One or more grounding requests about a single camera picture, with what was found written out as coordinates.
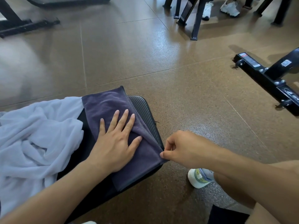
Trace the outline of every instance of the white cloth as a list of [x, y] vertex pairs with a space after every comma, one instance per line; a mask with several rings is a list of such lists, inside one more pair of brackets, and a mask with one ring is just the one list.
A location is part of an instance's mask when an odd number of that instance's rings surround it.
[[56, 181], [82, 141], [82, 110], [81, 97], [66, 97], [0, 117], [0, 217]]

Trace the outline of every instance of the carbon fiber texture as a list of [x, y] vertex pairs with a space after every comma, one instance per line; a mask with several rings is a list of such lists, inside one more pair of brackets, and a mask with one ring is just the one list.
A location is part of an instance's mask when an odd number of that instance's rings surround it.
[[137, 95], [129, 95], [128, 97], [130, 98], [135, 109], [137, 110], [140, 117], [150, 130], [151, 134], [156, 139], [158, 145], [164, 150], [163, 142], [161, 140], [154, 117], [152, 116], [152, 113], [146, 100], [143, 97]]

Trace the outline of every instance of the shoe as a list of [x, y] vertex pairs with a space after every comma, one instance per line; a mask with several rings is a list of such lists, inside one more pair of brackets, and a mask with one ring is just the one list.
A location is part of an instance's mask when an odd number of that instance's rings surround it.
[[201, 171], [201, 169], [190, 169], [188, 171], [188, 179], [194, 188], [202, 188], [212, 182], [212, 179], [208, 179]]
[[214, 4], [212, 2], [207, 2], [206, 3], [206, 5], [204, 6], [204, 13], [202, 15], [202, 20], [208, 21], [210, 19], [211, 10], [212, 10], [213, 5]]
[[225, 3], [221, 6], [220, 12], [228, 14], [230, 17], [237, 17], [240, 12], [237, 10], [237, 5], [238, 3], [236, 1], [233, 1], [229, 4], [226, 4], [227, 0]]

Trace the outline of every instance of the floor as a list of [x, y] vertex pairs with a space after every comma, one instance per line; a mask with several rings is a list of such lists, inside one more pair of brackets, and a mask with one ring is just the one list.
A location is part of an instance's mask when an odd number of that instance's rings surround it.
[[[22, 18], [61, 20], [61, 25], [0, 40], [0, 110], [125, 87], [143, 96], [163, 140], [191, 130], [264, 163], [299, 159], [298, 119], [242, 70], [236, 53], [270, 66], [299, 44], [299, 0], [283, 27], [273, 27], [279, 1], [262, 18], [242, 9], [239, 18], [219, 13], [215, 0], [198, 41], [190, 41], [196, 10], [185, 30], [162, 7], [165, 0], [111, 0], [108, 5], [41, 10], [7, 0]], [[187, 0], [182, 0], [182, 8]], [[286, 80], [299, 85], [299, 76]], [[206, 223], [211, 205], [242, 210], [216, 184], [195, 190], [187, 169], [166, 163], [155, 175], [81, 216], [74, 223]]]

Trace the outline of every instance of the black leather cushion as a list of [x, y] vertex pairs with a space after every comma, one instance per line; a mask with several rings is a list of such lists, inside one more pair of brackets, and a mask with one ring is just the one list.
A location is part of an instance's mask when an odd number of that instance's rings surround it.
[[[152, 113], [150, 111], [150, 108], [149, 108], [146, 100], [143, 97], [136, 96], [136, 95], [129, 96], [129, 98], [132, 101], [137, 112], [143, 119], [144, 123], [147, 125], [148, 129], [152, 133], [153, 137], [156, 139], [157, 143], [164, 150], [163, 142], [161, 140], [158, 129], [156, 127], [155, 120], [152, 116]], [[84, 161], [90, 154], [90, 151], [92, 150], [92, 148], [95, 144], [95, 139], [93, 138], [92, 133], [88, 127], [85, 110], [82, 111], [82, 113], [78, 117], [78, 120], [83, 122], [83, 127], [82, 127], [82, 129], [84, 130], [83, 140], [82, 140], [79, 148], [72, 154], [67, 167], [62, 172], [58, 173], [57, 180], [62, 178], [63, 176], [65, 176], [67, 173], [69, 173], [80, 162]], [[133, 184], [131, 184], [124, 190], [122, 190], [122, 192], [127, 190], [128, 188], [132, 187], [133, 185], [136, 185], [138, 182], [146, 179], [147, 177], [151, 176], [160, 168], [161, 168], [161, 166], [156, 168], [155, 170], [151, 171], [150, 173], [146, 174], [144, 177], [137, 180], [136, 182], [134, 182]], [[86, 212], [90, 211], [91, 209], [101, 205], [102, 203], [106, 202], [107, 200], [110, 200], [111, 198], [118, 195], [119, 193], [121, 193], [121, 192], [117, 192], [117, 190], [115, 189], [115, 187], [111, 181], [110, 176], [108, 176], [100, 184], [98, 184], [81, 201], [81, 203], [76, 207], [76, 209], [69, 216], [66, 223], [69, 223], [70, 221], [85, 214]]]

